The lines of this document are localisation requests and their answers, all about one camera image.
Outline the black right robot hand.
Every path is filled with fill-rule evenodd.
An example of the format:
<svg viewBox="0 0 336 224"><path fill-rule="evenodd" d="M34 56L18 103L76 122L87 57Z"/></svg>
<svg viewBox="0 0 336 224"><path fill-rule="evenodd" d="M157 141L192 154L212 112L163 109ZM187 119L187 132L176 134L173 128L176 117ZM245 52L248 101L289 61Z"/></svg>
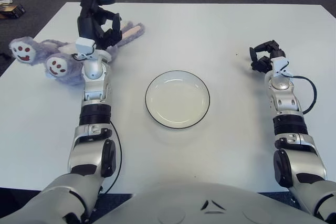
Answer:
<svg viewBox="0 0 336 224"><path fill-rule="evenodd" d="M269 56L258 58L258 52L268 52ZM293 77L293 74L287 69L289 61L286 58L286 54L280 49L279 44L275 40L264 42L254 48L250 47L249 53L253 70L263 73L271 72L273 77Z"/></svg>

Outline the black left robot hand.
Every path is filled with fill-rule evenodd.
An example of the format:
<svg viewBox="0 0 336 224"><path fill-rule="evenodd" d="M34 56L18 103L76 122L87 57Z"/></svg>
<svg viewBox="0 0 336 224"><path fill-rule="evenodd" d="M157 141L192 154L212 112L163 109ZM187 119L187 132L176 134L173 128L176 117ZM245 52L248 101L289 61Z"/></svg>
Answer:
<svg viewBox="0 0 336 224"><path fill-rule="evenodd" d="M79 36L94 40L96 48L106 50L122 39L120 14L103 9L116 0L81 0L77 26Z"/></svg>

